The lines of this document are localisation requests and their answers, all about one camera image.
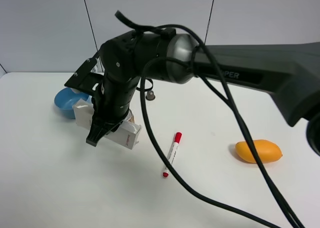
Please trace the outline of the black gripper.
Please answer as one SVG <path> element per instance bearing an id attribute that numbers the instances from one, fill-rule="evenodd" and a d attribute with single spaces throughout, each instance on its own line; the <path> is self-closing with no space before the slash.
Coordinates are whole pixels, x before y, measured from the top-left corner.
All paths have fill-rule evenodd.
<path id="1" fill-rule="evenodd" d="M 110 75 L 104 75 L 99 91 L 94 95 L 94 115 L 86 143 L 96 147 L 98 142 L 115 132 L 126 118 L 130 102 L 140 78 L 119 82 Z"/>

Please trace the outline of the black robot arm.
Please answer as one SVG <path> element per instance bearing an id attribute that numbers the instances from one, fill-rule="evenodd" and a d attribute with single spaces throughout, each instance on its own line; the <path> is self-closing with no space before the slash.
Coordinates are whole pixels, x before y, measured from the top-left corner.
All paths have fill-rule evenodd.
<path id="1" fill-rule="evenodd" d="M 87 143 L 97 145 L 124 120 L 141 77 L 184 84 L 193 77 L 269 93 L 289 126 L 308 121 L 306 138 L 320 150 L 320 45 L 204 46 L 174 29 L 127 32 L 98 51 L 105 73 L 94 95 Z"/>

